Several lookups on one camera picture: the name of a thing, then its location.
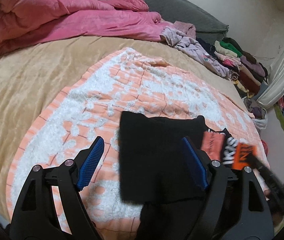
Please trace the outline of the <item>black sweater with orange cuffs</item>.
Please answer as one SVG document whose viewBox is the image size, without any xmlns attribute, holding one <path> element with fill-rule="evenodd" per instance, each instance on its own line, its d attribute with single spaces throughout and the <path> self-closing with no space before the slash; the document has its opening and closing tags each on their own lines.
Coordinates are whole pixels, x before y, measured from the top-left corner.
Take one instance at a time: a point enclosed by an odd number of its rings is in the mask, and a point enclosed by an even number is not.
<svg viewBox="0 0 284 240">
<path fill-rule="evenodd" d="M 201 148 L 205 118 L 148 118 L 124 111 L 119 126 L 120 194 L 142 205 L 136 239 L 187 239 L 202 203 L 181 153 L 189 137 Z"/>
</svg>

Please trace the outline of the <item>white plastic bag of clothes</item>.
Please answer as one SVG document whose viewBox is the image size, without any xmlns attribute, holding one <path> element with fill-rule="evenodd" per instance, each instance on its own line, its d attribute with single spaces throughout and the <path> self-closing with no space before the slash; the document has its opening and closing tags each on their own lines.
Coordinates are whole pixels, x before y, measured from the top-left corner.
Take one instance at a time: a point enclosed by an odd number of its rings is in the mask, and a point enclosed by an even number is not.
<svg viewBox="0 0 284 240">
<path fill-rule="evenodd" d="M 258 131 L 267 128 L 268 115 L 267 111 L 261 107 L 255 100 L 249 98 L 243 99 L 244 105 L 249 113 L 253 114 L 253 123 Z"/>
</svg>

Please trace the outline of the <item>stack of folded clothes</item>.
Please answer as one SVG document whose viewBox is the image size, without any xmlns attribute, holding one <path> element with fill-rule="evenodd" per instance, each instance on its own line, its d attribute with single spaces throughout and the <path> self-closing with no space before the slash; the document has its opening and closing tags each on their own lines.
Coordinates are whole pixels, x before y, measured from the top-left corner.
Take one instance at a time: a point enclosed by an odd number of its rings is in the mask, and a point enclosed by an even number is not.
<svg viewBox="0 0 284 240">
<path fill-rule="evenodd" d="M 216 60 L 229 70 L 229 78 L 242 97 L 257 96 L 262 85 L 268 84 L 267 69 L 234 39 L 215 41 L 212 51 Z"/>
</svg>

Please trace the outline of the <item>red plastic bag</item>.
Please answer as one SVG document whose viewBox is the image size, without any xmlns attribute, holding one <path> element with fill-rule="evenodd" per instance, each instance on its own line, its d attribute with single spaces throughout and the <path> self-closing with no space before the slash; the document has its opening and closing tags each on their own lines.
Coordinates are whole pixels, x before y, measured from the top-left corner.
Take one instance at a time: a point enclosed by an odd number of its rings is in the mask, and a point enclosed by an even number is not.
<svg viewBox="0 0 284 240">
<path fill-rule="evenodd" d="M 267 145 L 267 143 L 266 143 L 264 140 L 261 140 L 261 143 L 262 143 L 262 145 L 263 145 L 265 155 L 267 156 L 267 155 L 268 155 L 268 152 L 269 152 L 268 145 Z"/>
</svg>

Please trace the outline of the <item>peach white plaid blanket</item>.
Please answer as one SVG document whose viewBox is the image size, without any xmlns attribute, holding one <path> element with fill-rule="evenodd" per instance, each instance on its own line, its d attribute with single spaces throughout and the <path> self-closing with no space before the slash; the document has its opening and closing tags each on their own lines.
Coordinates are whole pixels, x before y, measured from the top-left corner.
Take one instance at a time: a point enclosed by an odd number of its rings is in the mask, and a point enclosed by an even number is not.
<svg viewBox="0 0 284 240">
<path fill-rule="evenodd" d="M 30 169 L 60 165 L 98 136 L 105 150 L 81 198 L 104 239 L 134 239 L 141 206 L 126 204 L 119 192 L 118 131 L 122 111 L 173 119 L 205 117 L 207 126 L 227 129 L 267 157 L 258 131 L 238 95 L 231 96 L 160 57 L 132 48 L 109 54 L 65 87 L 33 122 L 11 163 L 6 186 L 9 213 Z"/>
</svg>

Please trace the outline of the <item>beige bed sheet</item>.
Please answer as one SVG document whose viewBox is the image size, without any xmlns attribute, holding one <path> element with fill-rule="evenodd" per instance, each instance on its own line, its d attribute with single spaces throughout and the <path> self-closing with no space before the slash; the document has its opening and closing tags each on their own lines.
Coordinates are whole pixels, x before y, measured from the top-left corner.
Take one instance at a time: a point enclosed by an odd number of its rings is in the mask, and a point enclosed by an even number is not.
<svg viewBox="0 0 284 240">
<path fill-rule="evenodd" d="M 0 56 L 0 215 L 9 219 L 6 181 L 17 148 L 58 92 L 75 84 L 86 70 L 110 53 L 130 47 L 162 57 L 169 64 L 194 73 L 239 108 L 242 99 L 233 84 L 214 75 L 192 58 L 165 44 L 118 37 L 81 36 L 47 42 Z"/>
</svg>

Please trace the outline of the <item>lilac crumpled garment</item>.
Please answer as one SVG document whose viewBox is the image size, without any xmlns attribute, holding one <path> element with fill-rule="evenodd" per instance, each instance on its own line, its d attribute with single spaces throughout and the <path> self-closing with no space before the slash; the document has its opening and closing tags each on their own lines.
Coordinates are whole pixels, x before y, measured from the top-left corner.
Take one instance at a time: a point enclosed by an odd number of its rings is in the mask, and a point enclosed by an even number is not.
<svg viewBox="0 0 284 240">
<path fill-rule="evenodd" d="M 214 59 L 195 38 L 189 37 L 183 31 L 169 26 L 163 29 L 160 37 L 170 47 L 188 55 L 214 74 L 225 79 L 230 78 L 229 69 Z"/>
</svg>

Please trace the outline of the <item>pink comforter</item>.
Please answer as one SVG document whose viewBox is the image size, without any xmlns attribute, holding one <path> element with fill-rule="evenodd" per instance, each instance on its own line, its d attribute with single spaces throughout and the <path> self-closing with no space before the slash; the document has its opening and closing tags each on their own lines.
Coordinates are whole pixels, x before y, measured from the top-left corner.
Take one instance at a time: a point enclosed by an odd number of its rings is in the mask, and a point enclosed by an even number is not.
<svg viewBox="0 0 284 240">
<path fill-rule="evenodd" d="M 144 0 L 0 0 L 0 55 L 76 36 L 159 42 L 170 25 Z"/>
</svg>

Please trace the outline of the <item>grey headboard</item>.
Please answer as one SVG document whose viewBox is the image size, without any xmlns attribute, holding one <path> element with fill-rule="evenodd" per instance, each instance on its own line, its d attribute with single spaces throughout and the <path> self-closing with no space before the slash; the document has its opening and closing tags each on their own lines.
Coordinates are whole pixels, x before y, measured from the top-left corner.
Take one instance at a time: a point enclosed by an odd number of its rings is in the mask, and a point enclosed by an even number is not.
<svg viewBox="0 0 284 240">
<path fill-rule="evenodd" d="M 196 28 L 196 36 L 213 44 L 222 40 L 229 31 L 229 26 L 187 0 L 144 0 L 149 11 L 158 12 L 166 21 L 191 23 Z"/>
</svg>

